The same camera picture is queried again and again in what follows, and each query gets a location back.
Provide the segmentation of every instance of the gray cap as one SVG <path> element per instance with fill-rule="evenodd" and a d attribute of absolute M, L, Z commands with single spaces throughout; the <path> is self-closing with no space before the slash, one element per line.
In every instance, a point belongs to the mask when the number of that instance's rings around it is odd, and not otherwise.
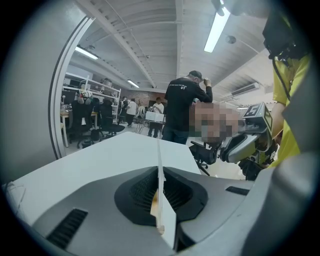
<path fill-rule="evenodd" d="M 192 76 L 194 76 L 194 77 L 196 77 L 196 78 L 202 79 L 202 74 L 201 74 L 201 72 L 199 72 L 199 71 L 197 71 L 197 70 L 191 71 L 191 72 L 189 73 L 189 75 L 192 75 Z"/>

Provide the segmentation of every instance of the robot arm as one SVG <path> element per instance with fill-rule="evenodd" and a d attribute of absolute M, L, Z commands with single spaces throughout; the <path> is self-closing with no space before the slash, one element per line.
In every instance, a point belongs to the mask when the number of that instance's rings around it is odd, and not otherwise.
<path fill-rule="evenodd" d="M 220 149 L 220 159 L 237 163 L 243 159 L 262 164 L 265 152 L 272 145 L 272 117 L 265 103 L 249 106 L 243 115 L 244 126 L 232 137 L 226 138 Z"/>

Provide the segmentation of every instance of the shelf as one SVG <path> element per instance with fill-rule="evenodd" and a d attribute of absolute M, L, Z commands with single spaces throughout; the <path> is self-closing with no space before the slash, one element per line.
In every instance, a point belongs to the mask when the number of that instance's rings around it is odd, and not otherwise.
<path fill-rule="evenodd" d="M 120 93 L 120 90 L 117 90 L 117 89 L 112 88 L 112 87 L 110 87 L 110 86 L 108 86 L 108 85 L 105 85 L 105 84 L 103 84 L 103 83 L 99 83 L 99 82 L 94 81 L 94 80 L 91 80 L 91 79 L 88 79 L 88 84 L 90 84 L 90 85 L 96 85 L 96 86 L 103 86 L 103 87 L 108 88 L 108 89 L 110 89 L 110 90 L 112 90 L 112 91 L 116 91 L 116 92 Z"/>
<path fill-rule="evenodd" d="M 72 80 L 77 79 L 79 81 L 87 80 L 85 77 L 82 77 L 82 76 L 77 75 L 77 74 L 71 74 L 71 73 L 68 73 L 68 72 L 65 73 L 64 77 L 65 78 L 72 78 Z"/>
<path fill-rule="evenodd" d="M 107 89 L 109 89 L 109 90 L 111 90 L 111 91 L 115 91 L 115 92 L 120 93 L 120 90 L 117 90 L 117 89 L 115 89 L 115 88 L 112 88 L 112 87 L 110 87 L 110 86 L 108 86 L 108 85 L 105 85 L 105 84 L 103 84 L 103 83 L 100 83 L 100 82 L 97 82 L 97 81 L 94 81 L 94 80 L 91 80 L 91 79 L 87 79 L 87 78 L 82 77 L 82 76 L 77 75 L 77 74 L 71 74 L 71 73 L 66 72 L 64 77 L 65 77 L 65 78 L 71 78 L 71 79 L 73 79 L 73 80 L 74 80 L 74 79 L 77 79 L 77 80 L 79 80 L 79 81 L 85 80 L 85 81 L 88 81 L 88 84 L 90 84 L 90 85 L 102 86 L 102 87 L 105 87 L 105 88 L 107 88 Z"/>
<path fill-rule="evenodd" d="M 105 95 L 105 94 L 102 94 L 102 93 L 99 93 L 99 92 L 95 92 L 95 91 L 92 91 L 92 90 L 90 90 L 90 92 L 92 92 L 92 94 L 94 94 L 94 95 L 98 95 L 98 96 L 102 96 L 102 97 L 107 97 L 107 98 L 111 98 L 111 99 L 119 99 L 118 97 Z"/>
<path fill-rule="evenodd" d="M 74 90 L 74 91 L 79 91 L 79 88 L 74 88 L 74 87 L 69 87 L 69 86 L 62 86 L 63 89 L 68 89 L 68 90 Z"/>

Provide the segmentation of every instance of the white shirt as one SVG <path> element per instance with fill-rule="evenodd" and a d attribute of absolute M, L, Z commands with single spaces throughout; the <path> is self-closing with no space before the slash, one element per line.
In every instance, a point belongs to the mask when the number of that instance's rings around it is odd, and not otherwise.
<path fill-rule="evenodd" d="M 164 105 L 162 105 L 161 103 L 160 103 L 160 104 L 154 103 L 154 104 L 153 104 L 153 107 L 154 107 L 154 106 L 158 107 L 158 108 L 161 110 L 161 112 L 160 112 L 158 109 L 156 109 L 156 108 L 153 109 L 153 112 L 156 112 L 156 113 L 159 113 L 159 114 L 163 114 L 163 113 L 164 113 L 164 110 L 165 110 Z"/>
<path fill-rule="evenodd" d="M 130 101 L 128 107 L 129 108 L 127 109 L 126 113 L 129 115 L 136 115 L 137 104 L 134 101 Z"/>

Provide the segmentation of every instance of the fluorescent light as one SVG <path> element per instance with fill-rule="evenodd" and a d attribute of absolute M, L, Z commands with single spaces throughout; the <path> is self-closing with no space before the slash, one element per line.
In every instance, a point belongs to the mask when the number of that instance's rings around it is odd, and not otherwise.
<path fill-rule="evenodd" d="M 212 28 L 211 28 L 208 40 L 206 41 L 206 44 L 204 47 L 205 52 L 208 52 L 208 53 L 213 52 L 219 40 L 219 37 L 221 36 L 221 33 L 224 30 L 224 27 L 228 21 L 230 12 L 225 7 L 223 7 L 222 10 L 224 12 L 224 16 L 220 16 L 218 13 L 215 14 Z"/>
<path fill-rule="evenodd" d="M 90 57 L 90 58 L 92 58 L 94 60 L 98 59 L 97 56 L 93 55 L 92 53 L 90 53 L 90 52 L 86 51 L 85 49 L 82 49 L 82 48 L 80 48 L 78 46 L 75 47 L 75 51 L 77 51 L 77 52 L 79 52 L 79 53 L 81 53 L 83 55 L 86 55 L 86 56 L 88 56 L 88 57 Z"/>
<path fill-rule="evenodd" d="M 128 81 L 128 83 L 130 83 L 130 84 L 132 84 L 133 86 L 135 86 L 135 87 L 137 87 L 137 88 L 139 88 L 139 86 L 138 85 L 136 85 L 134 82 L 132 82 L 131 80 L 127 80 Z"/>

